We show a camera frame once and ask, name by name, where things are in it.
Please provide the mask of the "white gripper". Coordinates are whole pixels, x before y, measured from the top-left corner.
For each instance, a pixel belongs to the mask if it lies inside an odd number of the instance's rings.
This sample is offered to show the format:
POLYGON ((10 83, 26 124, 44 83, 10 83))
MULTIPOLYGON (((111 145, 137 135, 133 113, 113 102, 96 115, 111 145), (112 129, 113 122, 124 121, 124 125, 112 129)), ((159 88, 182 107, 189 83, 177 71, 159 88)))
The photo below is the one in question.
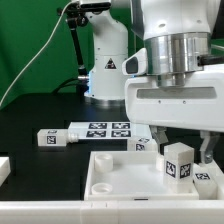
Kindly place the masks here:
POLYGON ((224 132, 224 64, 188 74, 182 87, 159 88, 153 76, 130 78, 125 107, 132 123, 152 125, 159 145, 168 142, 165 127, 203 130, 201 162, 209 164, 220 139, 217 132, 224 132))

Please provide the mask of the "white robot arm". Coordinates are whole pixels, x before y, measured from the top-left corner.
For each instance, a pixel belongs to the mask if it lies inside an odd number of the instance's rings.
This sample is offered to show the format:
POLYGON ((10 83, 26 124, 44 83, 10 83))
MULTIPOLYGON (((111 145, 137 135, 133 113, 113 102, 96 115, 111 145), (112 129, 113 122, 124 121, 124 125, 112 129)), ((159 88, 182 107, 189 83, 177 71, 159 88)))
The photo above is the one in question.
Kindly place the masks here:
POLYGON ((128 119, 198 130, 201 161, 224 133, 224 57, 211 54, 221 0, 80 0, 94 28, 87 97, 122 101, 128 119))

